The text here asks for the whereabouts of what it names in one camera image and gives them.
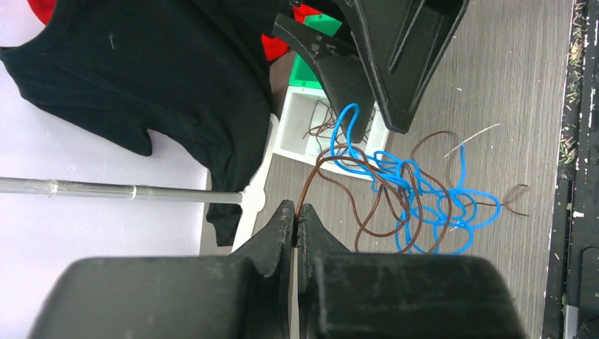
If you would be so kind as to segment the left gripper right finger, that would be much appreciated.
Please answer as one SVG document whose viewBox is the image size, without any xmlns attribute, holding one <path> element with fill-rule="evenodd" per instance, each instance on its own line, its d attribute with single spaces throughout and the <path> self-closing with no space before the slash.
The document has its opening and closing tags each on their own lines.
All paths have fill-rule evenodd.
<svg viewBox="0 0 599 339">
<path fill-rule="evenodd" d="M 301 338 L 524 338 L 510 292 L 486 259 L 361 254 L 297 216 Z"/>
</svg>

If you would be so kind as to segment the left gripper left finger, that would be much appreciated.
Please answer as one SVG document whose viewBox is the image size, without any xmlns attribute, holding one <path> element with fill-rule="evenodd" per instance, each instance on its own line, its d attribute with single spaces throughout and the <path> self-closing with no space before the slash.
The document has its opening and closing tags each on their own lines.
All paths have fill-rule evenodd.
<svg viewBox="0 0 599 339">
<path fill-rule="evenodd" d="M 85 258 L 31 338 L 289 338 L 294 203 L 228 256 Z"/>
</svg>

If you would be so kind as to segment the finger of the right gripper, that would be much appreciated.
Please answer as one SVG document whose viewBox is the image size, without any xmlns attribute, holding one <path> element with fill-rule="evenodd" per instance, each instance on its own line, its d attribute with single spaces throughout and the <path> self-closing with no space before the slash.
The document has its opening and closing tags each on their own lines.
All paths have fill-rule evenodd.
<svg viewBox="0 0 599 339">
<path fill-rule="evenodd" d="M 338 1 L 388 130 L 409 131 L 468 4 L 464 0 Z"/>
<path fill-rule="evenodd" d="M 335 35 L 320 35 L 281 13 L 276 16 L 273 34 L 296 52 L 305 48 L 307 39 L 315 37 L 316 43 L 309 46 L 315 53 L 313 70 L 346 138 L 353 143 L 360 142 L 374 108 L 374 95 L 356 46 Z"/>
</svg>

